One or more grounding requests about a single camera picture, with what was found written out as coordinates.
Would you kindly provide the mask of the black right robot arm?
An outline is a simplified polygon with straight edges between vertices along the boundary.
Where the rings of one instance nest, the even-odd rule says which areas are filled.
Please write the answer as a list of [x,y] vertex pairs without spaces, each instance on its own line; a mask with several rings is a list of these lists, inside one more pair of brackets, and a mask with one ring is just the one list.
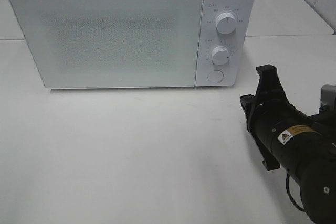
[[240,103],[263,165],[284,168],[299,185],[297,209],[312,222],[335,223],[335,86],[321,88],[319,112],[307,116],[288,101],[276,67],[256,70],[256,93],[241,96]]

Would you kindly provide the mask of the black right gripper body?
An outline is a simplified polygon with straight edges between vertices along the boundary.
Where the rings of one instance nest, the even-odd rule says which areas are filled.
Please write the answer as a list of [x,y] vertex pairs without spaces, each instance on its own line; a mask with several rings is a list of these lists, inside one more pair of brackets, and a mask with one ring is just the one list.
[[319,132],[313,121],[288,102],[284,92],[256,96],[256,115],[248,119],[266,170],[307,172],[319,164]]

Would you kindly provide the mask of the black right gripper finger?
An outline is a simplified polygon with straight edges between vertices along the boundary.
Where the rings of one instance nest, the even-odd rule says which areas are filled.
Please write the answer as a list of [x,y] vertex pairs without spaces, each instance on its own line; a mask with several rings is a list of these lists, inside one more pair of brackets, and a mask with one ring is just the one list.
[[240,103],[245,113],[245,118],[253,119],[256,115],[256,96],[252,94],[242,95]]
[[277,68],[273,65],[263,65],[256,68],[259,75],[256,95],[276,95],[282,93]]

